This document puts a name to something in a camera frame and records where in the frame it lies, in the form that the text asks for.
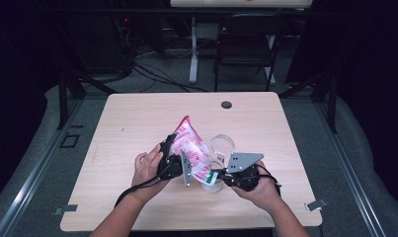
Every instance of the chair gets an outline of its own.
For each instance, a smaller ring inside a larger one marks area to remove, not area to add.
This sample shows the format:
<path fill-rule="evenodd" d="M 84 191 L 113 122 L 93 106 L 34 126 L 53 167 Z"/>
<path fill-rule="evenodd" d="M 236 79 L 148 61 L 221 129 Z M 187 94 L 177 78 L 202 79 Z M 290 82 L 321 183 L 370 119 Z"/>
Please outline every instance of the chair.
<path fill-rule="evenodd" d="M 286 20 L 263 14 L 234 14 L 219 24 L 213 72 L 214 91 L 219 83 L 219 66 L 271 67 L 266 91 L 270 89 L 279 40 L 287 30 Z M 268 36 L 275 36 L 270 46 Z"/>

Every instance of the hand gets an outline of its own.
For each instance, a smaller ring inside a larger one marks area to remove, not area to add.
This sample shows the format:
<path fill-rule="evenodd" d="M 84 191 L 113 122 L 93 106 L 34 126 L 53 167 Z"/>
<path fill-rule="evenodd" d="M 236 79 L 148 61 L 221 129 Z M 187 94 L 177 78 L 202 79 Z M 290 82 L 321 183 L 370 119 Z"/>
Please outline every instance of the hand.
<path fill-rule="evenodd" d="M 160 145 L 157 144 L 148 154 L 144 152 L 137 155 L 134 162 L 135 171 L 133 180 L 131 181 L 132 186 L 139 185 L 156 176 L 159 162 L 163 156 L 162 152 L 159 152 L 160 148 Z M 169 180 L 160 181 L 157 179 L 149 184 L 152 185 L 151 187 L 138 189 L 136 192 L 131 193 L 130 195 L 140 200 L 141 203 L 146 204 L 153 197 L 159 194 L 159 192 L 161 192 L 168 183 Z"/>
<path fill-rule="evenodd" d="M 262 167 L 266 167 L 262 161 L 256 163 Z M 263 168 L 258 167 L 258 171 L 261 175 L 268 174 Z M 237 187 L 232 187 L 232 190 L 241 198 L 250 200 L 257 207 L 271 212 L 277 205 L 281 205 L 284 202 L 279 196 L 274 182 L 272 179 L 261 178 L 260 183 L 249 192 L 241 190 Z"/>

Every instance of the round hole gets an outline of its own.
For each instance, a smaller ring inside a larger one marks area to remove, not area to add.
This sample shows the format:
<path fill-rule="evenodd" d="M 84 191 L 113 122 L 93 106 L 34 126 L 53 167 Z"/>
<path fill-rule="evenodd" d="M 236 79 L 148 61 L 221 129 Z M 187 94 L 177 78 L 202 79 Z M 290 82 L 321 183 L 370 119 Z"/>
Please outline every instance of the round hole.
<path fill-rule="evenodd" d="M 227 110 L 227 109 L 232 108 L 232 103 L 230 103 L 228 101 L 224 101 L 224 102 L 222 102 L 221 106 L 222 106 L 223 109 Z"/>

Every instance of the wooden table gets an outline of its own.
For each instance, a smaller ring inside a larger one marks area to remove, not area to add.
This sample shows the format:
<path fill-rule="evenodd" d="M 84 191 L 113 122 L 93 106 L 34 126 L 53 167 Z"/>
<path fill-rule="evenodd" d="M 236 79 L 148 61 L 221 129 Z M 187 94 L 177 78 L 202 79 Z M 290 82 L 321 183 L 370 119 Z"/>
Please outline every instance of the wooden table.
<path fill-rule="evenodd" d="M 231 109 L 221 103 L 229 101 Z M 174 93 L 109 96 L 65 212 L 64 231 L 92 231 L 112 211 L 130 186 L 134 158 L 149 151 L 190 116 L 203 142 L 226 134 L 238 152 L 264 153 L 269 171 L 281 182 L 281 195 L 304 226 L 322 222 L 309 211 L 312 193 L 277 94 Z M 133 230 L 200 230 L 274 227 L 271 217 L 229 187 L 206 193 L 192 179 L 178 177 L 141 211 Z"/>

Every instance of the pink snack bag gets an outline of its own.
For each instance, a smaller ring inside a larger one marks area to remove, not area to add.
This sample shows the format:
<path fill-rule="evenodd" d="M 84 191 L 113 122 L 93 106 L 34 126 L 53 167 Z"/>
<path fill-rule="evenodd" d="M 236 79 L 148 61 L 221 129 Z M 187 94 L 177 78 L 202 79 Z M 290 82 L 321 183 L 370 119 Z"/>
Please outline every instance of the pink snack bag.
<path fill-rule="evenodd" d="M 217 173 L 210 172 L 211 160 L 207 146 L 201 143 L 202 140 L 192 127 L 189 116 L 183 118 L 174 133 L 177 133 L 177 137 L 171 146 L 170 153 L 181 155 L 181 150 L 184 150 L 192 163 L 193 177 L 208 186 L 214 185 Z"/>

